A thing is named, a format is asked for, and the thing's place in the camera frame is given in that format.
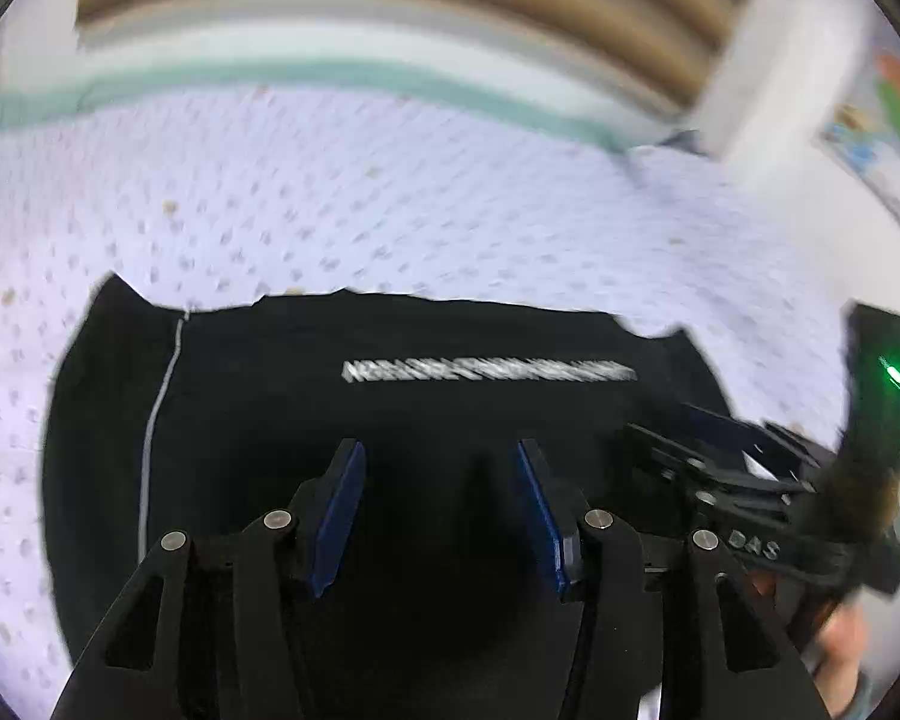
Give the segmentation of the person's right hand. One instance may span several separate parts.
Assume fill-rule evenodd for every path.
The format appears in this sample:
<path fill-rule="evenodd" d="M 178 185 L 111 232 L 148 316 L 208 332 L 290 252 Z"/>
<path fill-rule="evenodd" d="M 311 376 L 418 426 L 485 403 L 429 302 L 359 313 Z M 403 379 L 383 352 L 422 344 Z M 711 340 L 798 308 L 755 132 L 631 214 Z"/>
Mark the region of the person's right hand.
<path fill-rule="evenodd" d="M 813 683 L 831 718 L 865 718 L 871 681 L 863 671 L 868 645 L 865 611 L 857 600 L 836 608 L 814 639 Z"/>

